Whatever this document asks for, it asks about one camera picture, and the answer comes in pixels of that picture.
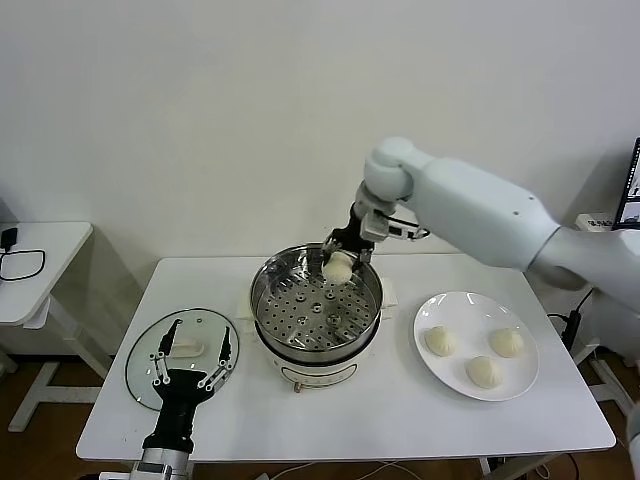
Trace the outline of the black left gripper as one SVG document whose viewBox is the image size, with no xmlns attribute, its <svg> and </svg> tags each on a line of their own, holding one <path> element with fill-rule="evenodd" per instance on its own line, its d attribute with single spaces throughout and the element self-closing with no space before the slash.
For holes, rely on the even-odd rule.
<svg viewBox="0 0 640 480">
<path fill-rule="evenodd" d="M 162 406 L 154 431 L 145 438 L 144 449 L 169 449 L 192 451 L 191 439 L 194 416 L 197 407 L 214 395 L 213 390 L 218 379 L 232 368 L 230 328 L 225 328 L 221 343 L 218 366 L 207 375 L 203 371 L 169 369 L 166 359 L 171 353 L 179 320 L 173 321 L 161 337 L 155 352 L 149 354 L 153 368 L 152 385 L 162 400 Z"/>
</svg>

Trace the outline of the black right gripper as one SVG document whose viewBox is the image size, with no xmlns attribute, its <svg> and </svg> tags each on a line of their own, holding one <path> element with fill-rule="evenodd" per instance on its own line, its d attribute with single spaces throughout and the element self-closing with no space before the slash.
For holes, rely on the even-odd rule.
<svg viewBox="0 0 640 480">
<path fill-rule="evenodd" d="M 334 229 L 321 247 L 322 266 L 325 266 L 337 249 L 359 253 L 353 264 L 353 272 L 359 272 L 370 265 L 375 244 L 361 238 L 361 219 L 352 204 L 349 210 L 349 222 L 344 228 Z"/>
</svg>

